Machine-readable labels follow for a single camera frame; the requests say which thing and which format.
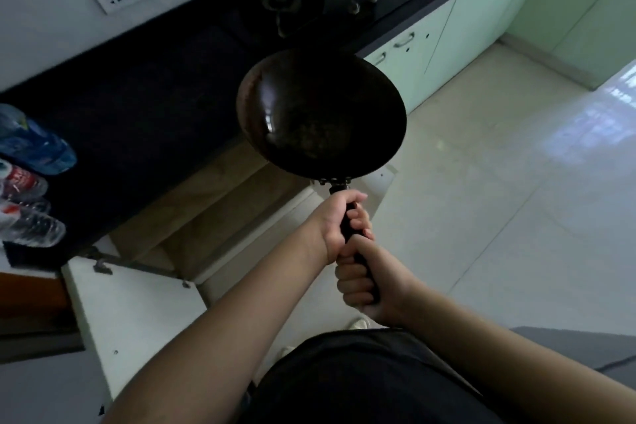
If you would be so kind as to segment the red label plastic bottle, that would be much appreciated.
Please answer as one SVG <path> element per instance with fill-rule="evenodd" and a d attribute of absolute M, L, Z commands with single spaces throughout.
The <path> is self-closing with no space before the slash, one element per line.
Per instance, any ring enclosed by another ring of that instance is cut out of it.
<path fill-rule="evenodd" d="M 43 177 L 0 158 L 0 197 L 13 201 L 32 201 L 43 197 L 48 187 Z"/>

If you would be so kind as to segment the person's left hand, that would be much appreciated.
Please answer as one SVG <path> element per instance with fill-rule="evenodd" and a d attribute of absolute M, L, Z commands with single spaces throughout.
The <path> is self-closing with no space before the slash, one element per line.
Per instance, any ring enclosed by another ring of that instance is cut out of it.
<path fill-rule="evenodd" d="M 326 248 L 326 265 L 334 263 L 339 251 L 345 245 L 341 223 L 345 217 L 351 221 L 354 231 L 375 240 L 369 213 L 362 207 L 362 203 L 348 205 L 334 205 L 332 195 L 317 207 L 313 214 L 319 223 L 320 233 Z"/>

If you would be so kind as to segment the large blue water bottle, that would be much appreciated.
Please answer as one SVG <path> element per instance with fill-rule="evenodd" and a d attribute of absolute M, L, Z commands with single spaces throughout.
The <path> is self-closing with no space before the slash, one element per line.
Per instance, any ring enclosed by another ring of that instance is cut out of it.
<path fill-rule="evenodd" d="M 44 176 L 60 175 L 77 163 L 67 141 L 4 103 L 0 103 L 0 154 Z"/>

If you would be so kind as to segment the clear plastic water bottle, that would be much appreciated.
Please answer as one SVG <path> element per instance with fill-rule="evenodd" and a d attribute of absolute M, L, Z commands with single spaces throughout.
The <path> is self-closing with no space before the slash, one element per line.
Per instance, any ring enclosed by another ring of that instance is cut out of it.
<path fill-rule="evenodd" d="M 4 201 L 8 201 L 13 204 L 18 204 L 25 208 L 30 208 L 31 210 L 38 211 L 43 214 L 50 214 L 52 205 L 51 203 L 44 197 L 21 197 L 20 195 L 7 195 L 1 196 L 0 199 Z"/>

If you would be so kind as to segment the person's right forearm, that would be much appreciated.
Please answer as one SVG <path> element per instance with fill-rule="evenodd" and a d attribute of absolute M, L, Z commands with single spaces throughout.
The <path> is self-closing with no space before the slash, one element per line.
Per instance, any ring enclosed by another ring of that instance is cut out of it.
<path fill-rule="evenodd" d="M 636 424 L 636 390 L 493 323 L 422 282 L 409 280 L 381 292 L 400 324 L 536 422 Z"/>

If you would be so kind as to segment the person's right hand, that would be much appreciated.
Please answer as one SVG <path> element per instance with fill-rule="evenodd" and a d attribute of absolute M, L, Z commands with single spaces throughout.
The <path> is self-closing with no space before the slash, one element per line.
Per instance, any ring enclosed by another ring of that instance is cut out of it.
<path fill-rule="evenodd" d="M 368 239 L 354 235 L 351 239 Z M 339 280 L 371 280 L 374 298 L 344 298 L 349 307 L 384 327 L 409 328 L 409 308 L 417 292 L 418 279 L 403 263 L 374 242 L 374 255 L 369 261 L 339 262 L 335 271 Z"/>

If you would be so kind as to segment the person's left forearm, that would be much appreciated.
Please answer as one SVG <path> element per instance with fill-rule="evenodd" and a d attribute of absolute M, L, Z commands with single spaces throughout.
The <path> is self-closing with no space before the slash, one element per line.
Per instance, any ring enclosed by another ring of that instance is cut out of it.
<path fill-rule="evenodd" d="M 102 424 L 225 424 L 326 266 L 311 214 L 131 379 Z"/>

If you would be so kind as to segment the light green cabinet door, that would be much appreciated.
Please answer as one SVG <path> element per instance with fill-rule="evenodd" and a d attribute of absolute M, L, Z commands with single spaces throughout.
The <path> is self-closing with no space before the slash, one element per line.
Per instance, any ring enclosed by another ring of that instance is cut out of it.
<path fill-rule="evenodd" d="M 512 0 L 456 0 L 425 76 L 440 87 L 496 39 Z"/>
<path fill-rule="evenodd" d="M 371 63 L 370 59 L 373 60 L 377 53 L 387 52 L 386 60 L 375 67 L 382 71 L 397 88 L 407 114 L 417 106 L 418 84 L 423 81 L 455 1 L 449 0 L 442 4 L 364 58 Z M 408 36 L 412 31 L 415 32 L 415 38 L 410 44 L 398 49 L 393 48 L 394 42 Z"/>

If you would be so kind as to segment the brown wooden furniture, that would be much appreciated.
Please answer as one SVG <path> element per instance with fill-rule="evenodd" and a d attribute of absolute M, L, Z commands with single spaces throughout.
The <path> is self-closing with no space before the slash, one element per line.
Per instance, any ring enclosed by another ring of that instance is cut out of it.
<path fill-rule="evenodd" d="M 0 273 L 0 363 L 83 350 L 61 279 Z"/>

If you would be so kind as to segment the clear ribbed plastic bottle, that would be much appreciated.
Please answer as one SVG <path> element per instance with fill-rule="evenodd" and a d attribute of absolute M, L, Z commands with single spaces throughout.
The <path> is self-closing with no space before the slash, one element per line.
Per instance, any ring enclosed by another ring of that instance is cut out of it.
<path fill-rule="evenodd" d="M 66 226 L 43 213 L 0 213 L 0 241 L 29 248 L 50 248 L 62 241 Z"/>

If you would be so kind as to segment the person's black shirt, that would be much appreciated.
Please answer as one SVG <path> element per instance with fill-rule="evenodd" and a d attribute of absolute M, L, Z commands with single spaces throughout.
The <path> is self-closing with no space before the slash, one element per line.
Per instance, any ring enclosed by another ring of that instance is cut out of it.
<path fill-rule="evenodd" d="M 237 424 L 504 424 L 489 403 L 404 330 L 306 340 L 257 384 Z"/>

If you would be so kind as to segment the dark round-bottomed wok with handle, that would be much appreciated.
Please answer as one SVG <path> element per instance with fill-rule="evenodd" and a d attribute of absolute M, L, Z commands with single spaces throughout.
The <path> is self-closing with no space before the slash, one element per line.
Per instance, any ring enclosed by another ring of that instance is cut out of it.
<path fill-rule="evenodd" d="M 283 171 L 329 185 L 330 194 L 396 155 L 405 109 L 388 76 L 336 50 L 274 53 L 246 73 L 236 98 L 250 145 Z"/>

